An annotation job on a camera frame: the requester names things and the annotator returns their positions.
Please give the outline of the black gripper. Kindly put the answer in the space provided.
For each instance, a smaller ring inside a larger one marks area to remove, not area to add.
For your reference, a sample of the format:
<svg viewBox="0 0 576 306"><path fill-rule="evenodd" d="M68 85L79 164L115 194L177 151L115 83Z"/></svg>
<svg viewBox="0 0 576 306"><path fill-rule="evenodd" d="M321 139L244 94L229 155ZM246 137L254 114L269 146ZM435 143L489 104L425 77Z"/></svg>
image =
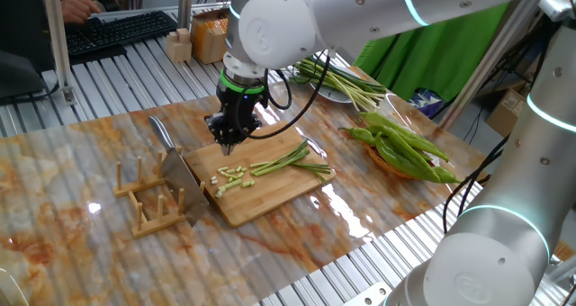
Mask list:
<svg viewBox="0 0 576 306"><path fill-rule="evenodd" d="M225 88L218 89L217 96L221 113L208 115L204 119L222 154L229 156L238 144L262 125L254 113L254 107L266 99L265 91L255 88L243 93Z"/></svg>

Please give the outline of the person's bare hand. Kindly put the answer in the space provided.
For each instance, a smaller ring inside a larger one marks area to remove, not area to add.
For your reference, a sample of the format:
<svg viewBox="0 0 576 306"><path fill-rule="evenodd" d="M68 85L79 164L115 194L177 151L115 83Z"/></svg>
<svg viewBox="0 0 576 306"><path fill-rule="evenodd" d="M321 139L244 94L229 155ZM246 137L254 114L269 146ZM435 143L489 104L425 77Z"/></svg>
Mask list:
<svg viewBox="0 0 576 306"><path fill-rule="evenodd" d="M100 8L93 0L61 0L64 23L84 24L92 14L99 14Z"/></svg>

